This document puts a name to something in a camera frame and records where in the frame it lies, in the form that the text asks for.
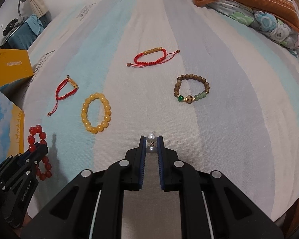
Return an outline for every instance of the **blue towel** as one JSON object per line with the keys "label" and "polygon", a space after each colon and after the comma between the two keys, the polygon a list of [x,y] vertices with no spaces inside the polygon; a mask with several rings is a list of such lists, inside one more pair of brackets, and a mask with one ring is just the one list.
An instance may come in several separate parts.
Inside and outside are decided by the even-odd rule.
{"label": "blue towel", "polygon": [[26,23],[29,25],[33,33],[37,36],[41,34],[43,31],[43,24],[42,22],[37,18],[35,14],[32,14],[27,20]]}

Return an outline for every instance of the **white bead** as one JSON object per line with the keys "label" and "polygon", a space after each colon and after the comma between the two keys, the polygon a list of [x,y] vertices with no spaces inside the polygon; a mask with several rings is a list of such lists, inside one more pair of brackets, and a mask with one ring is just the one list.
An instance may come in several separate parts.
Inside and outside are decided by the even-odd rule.
{"label": "white bead", "polygon": [[148,136],[146,137],[146,141],[147,142],[156,142],[157,141],[157,134],[155,131],[152,131],[148,134]]}
{"label": "white bead", "polygon": [[150,153],[155,154],[155,153],[157,153],[157,147],[156,147],[156,146],[154,146],[154,147],[147,146],[147,147],[146,147],[146,152],[147,152],[148,154],[150,154]]}

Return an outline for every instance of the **brown beaded bracelet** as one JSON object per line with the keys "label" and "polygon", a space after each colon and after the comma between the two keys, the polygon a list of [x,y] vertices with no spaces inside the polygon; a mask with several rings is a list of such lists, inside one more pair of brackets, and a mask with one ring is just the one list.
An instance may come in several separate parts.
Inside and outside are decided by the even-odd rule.
{"label": "brown beaded bracelet", "polygon": [[[182,85],[182,80],[188,80],[188,79],[193,79],[193,80],[197,80],[198,82],[201,82],[202,84],[204,84],[205,86],[205,91],[203,91],[202,93],[196,94],[194,97],[191,95],[187,95],[186,98],[184,98],[184,96],[179,95],[179,88]],[[206,82],[206,79],[201,77],[201,76],[197,76],[196,74],[193,75],[191,74],[186,74],[186,75],[181,75],[179,77],[177,77],[177,83],[175,85],[174,88],[174,96],[178,99],[179,102],[187,102],[187,103],[192,103],[193,101],[198,101],[199,99],[205,98],[207,96],[207,94],[209,93],[209,83]]]}

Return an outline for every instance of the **bracelet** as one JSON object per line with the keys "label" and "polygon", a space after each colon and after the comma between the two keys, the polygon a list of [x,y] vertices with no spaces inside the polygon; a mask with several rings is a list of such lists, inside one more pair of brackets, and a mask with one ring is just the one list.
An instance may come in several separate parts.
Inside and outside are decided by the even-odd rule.
{"label": "bracelet", "polygon": [[[101,125],[97,125],[96,127],[91,126],[91,122],[88,120],[88,107],[89,104],[94,101],[95,99],[100,99],[100,101],[103,103],[104,106],[104,120],[102,121]],[[109,122],[111,120],[111,114],[110,111],[111,106],[109,105],[109,101],[105,98],[103,93],[95,93],[91,94],[88,98],[85,99],[85,103],[82,105],[82,122],[88,132],[91,132],[92,134],[96,134],[97,132],[102,132],[104,128],[107,128],[109,126]]]}
{"label": "bracelet", "polygon": [[[158,52],[158,51],[163,51],[164,56],[162,56],[161,58],[157,59],[155,62],[139,62],[138,59],[142,56],[148,55],[148,54],[152,54],[154,52]],[[134,63],[135,64],[131,64],[131,63],[127,63],[126,65],[128,67],[133,66],[133,67],[138,67],[138,68],[143,68],[145,66],[154,66],[154,65],[159,65],[162,63],[166,63],[167,61],[171,60],[176,54],[178,54],[180,52],[180,50],[176,50],[173,53],[168,53],[166,54],[166,49],[162,48],[162,47],[156,47],[150,50],[146,50],[140,54],[138,54],[135,58],[134,58]],[[166,60],[166,56],[173,54],[169,59]]]}
{"label": "bracelet", "polygon": [[[41,139],[40,144],[46,145],[46,133],[42,131],[42,126],[41,125],[36,125],[35,127],[30,127],[29,128],[29,133],[30,135],[28,136],[28,142],[29,142],[29,151],[33,153],[36,150],[36,146],[34,145],[35,143],[35,138],[34,135],[36,133],[39,134],[39,137]],[[45,173],[42,173],[39,169],[39,163],[35,163],[35,168],[36,168],[36,175],[39,176],[40,180],[44,181],[45,178],[51,178],[52,173],[50,170],[52,169],[52,165],[49,163],[49,158],[47,156],[43,156],[42,162],[45,164]]]}
{"label": "bracelet", "polygon": [[[205,91],[203,91],[202,93],[196,94],[194,97],[191,95],[187,95],[186,98],[184,98],[184,96],[179,95],[179,88],[182,85],[182,80],[188,80],[188,79],[193,79],[193,80],[197,80],[198,82],[202,82],[202,84],[204,84],[205,86]],[[206,82],[206,79],[201,77],[201,76],[197,76],[196,74],[193,75],[191,74],[186,74],[186,75],[181,75],[177,78],[177,83],[175,85],[174,88],[174,96],[178,99],[179,102],[187,102],[187,103],[192,103],[193,101],[198,101],[201,98],[205,98],[207,96],[207,94],[209,93],[209,83]]]}
{"label": "bracelet", "polygon": [[[67,84],[68,82],[74,87],[74,89],[73,89],[72,91],[70,91],[69,93],[67,93],[66,95],[59,97],[59,92],[62,90],[62,88],[63,88],[64,86],[66,86],[66,84]],[[74,93],[76,93],[78,88],[79,88],[79,87],[77,86],[77,83],[74,82],[74,80],[71,79],[69,75],[67,75],[67,78],[64,79],[64,80],[59,84],[59,86],[57,87],[57,89],[56,89],[56,91],[55,91],[56,104],[55,104],[53,110],[52,110],[51,112],[48,113],[48,117],[50,117],[53,113],[55,113],[56,109],[58,108],[59,101],[64,100],[64,99],[68,98],[69,96],[73,95]]]}

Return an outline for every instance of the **silver screw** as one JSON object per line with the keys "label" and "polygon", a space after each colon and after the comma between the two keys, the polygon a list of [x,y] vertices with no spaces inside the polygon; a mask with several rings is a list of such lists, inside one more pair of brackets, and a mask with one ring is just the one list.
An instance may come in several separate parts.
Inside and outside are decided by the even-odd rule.
{"label": "silver screw", "polygon": [[176,166],[176,167],[183,167],[184,166],[184,163],[182,162],[182,161],[175,161],[174,162],[174,165]]}
{"label": "silver screw", "polygon": [[89,177],[91,175],[91,173],[92,172],[90,170],[83,170],[81,172],[81,175],[82,175],[82,177],[86,178],[86,177]]}
{"label": "silver screw", "polygon": [[121,160],[120,161],[120,166],[122,166],[122,167],[126,167],[126,166],[128,166],[129,165],[129,161],[128,160]]}
{"label": "silver screw", "polygon": [[219,171],[213,171],[213,172],[211,173],[211,175],[212,175],[214,178],[219,179],[219,178],[222,176],[222,173],[219,172]]}

